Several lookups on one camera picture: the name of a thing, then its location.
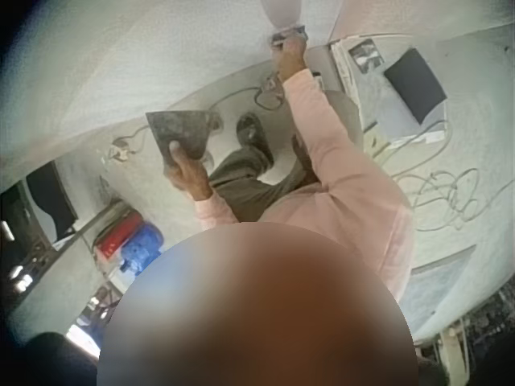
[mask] drywall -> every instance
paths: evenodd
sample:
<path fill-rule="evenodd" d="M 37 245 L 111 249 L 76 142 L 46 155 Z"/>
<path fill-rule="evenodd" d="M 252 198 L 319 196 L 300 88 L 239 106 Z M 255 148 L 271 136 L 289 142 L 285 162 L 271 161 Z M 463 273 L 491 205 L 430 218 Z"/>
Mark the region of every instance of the drywall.
<path fill-rule="evenodd" d="M 303 0 L 311 46 L 328 41 L 339 8 Z M 31 171 L 30 152 L 55 158 L 62 141 L 268 59 L 273 31 L 259 0 L 45 2 L 2 70 L 2 189 Z"/>
<path fill-rule="evenodd" d="M 450 39 L 512 21 L 512 0 L 346 0 L 331 39 L 367 34 Z"/>

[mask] man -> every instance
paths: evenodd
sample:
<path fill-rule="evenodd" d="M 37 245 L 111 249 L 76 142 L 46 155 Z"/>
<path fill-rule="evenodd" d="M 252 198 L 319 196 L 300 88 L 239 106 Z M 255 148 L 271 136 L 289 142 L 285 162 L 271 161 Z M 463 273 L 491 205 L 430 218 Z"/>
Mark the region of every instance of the man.
<path fill-rule="evenodd" d="M 211 181 L 175 143 L 171 155 L 177 166 L 167 176 L 195 200 L 203 229 L 267 221 L 318 232 L 363 259 L 399 300 L 410 274 L 410 205 L 396 183 L 350 142 L 304 63 L 305 50 L 301 37 L 290 37 L 274 59 L 315 178 L 309 171 L 298 173 L 297 166 L 276 186 L 257 181 L 273 157 L 252 114 L 237 125 L 242 149 L 222 162 Z"/>

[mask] floor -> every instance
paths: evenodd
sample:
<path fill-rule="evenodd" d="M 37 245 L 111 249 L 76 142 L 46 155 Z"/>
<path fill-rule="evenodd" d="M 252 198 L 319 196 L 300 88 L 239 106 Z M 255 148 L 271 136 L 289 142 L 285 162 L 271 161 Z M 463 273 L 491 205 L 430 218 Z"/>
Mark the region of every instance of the floor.
<path fill-rule="evenodd" d="M 448 96 L 447 119 L 453 127 L 453 138 L 444 153 L 416 172 L 428 175 L 445 169 L 459 174 L 469 167 L 478 168 L 480 182 L 476 197 L 479 205 L 485 205 L 500 187 L 513 178 L 513 41 L 510 36 L 513 36 L 513 25 L 431 46 L 429 61 Z M 206 109 L 220 96 L 260 84 L 270 70 L 270 63 L 247 68 L 201 89 L 173 107 Z M 225 129 L 211 138 L 208 149 L 215 164 L 235 149 L 237 141 L 233 128 L 237 118 L 249 110 L 255 110 L 263 120 L 277 159 L 275 168 L 264 179 L 277 182 L 294 161 L 289 146 L 291 117 L 285 109 L 276 113 L 256 110 L 252 93 L 241 94 L 220 105 Z M 196 234 L 200 228 L 189 199 L 173 189 L 163 177 L 161 156 L 150 133 L 143 132 L 130 140 L 133 149 L 141 148 L 141 151 L 127 162 L 118 163 L 108 158 L 109 144 L 114 138 L 130 135 L 145 124 L 142 117 L 105 130 L 86 146 L 59 158 L 57 163 L 67 165 L 65 179 L 69 179 L 70 185 L 78 176 L 77 169 L 82 169 L 81 173 L 88 175 L 91 181 L 102 176 L 124 200 L 161 229 L 165 235 L 163 248 L 166 249 Z M 415 146 L 392 158 L 386 170 L 392 173 L 437 148 L 438 144 L 423 148 Z M 470 191 L 471 181 L 464 183 L 463 191 Z M 408 192 L 415 189 L 413 186 L 404 188 Z M 89 189 L 89 195 L 96 197 L 93 199 L 95 203 L 103 200 L 96 184 L 81 186 L 80 189 L 81 195 Z M 445 207 L 417 212 L 417 221 L 424 224 L 438 221 L 442 211 Z M 499 195 L 480 218 L 465 224 L 460 230 L 445 228 L 438 232 L 418 232 L 415 266 L 438 261 L 474 244 L 477 245 L 476 250 L 468 266 L 435 314 L 417 331 L 415 339 L 429 338 L 438 333 L 513 275 L 512 187 Z"/>

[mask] black pad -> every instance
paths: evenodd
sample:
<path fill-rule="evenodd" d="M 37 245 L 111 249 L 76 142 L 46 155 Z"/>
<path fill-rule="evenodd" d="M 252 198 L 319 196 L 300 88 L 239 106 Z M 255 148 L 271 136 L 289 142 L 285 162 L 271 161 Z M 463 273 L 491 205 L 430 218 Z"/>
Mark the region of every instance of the black pad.
<path fill-rule="evenodd" d="M 420 124 L 432 109 L 447 99 L 435 74 L 414 48 L 388 68 L 385 76 Z"/>

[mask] black shoe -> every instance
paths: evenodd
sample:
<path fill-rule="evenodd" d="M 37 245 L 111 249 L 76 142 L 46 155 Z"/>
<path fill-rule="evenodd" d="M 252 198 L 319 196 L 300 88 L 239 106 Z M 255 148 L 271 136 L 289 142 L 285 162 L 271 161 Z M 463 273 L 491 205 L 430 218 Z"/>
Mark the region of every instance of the black shoe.
<path fill-rule="evenodd" d="M 247 113 L 240 118 L 236 126 L 236 135 L 241 146 L 255 147 L 265 155 L 270 163 L 269 167 L 274 165 L 274 156 L 266 141 L 265 130 L 256 114 Z"/>

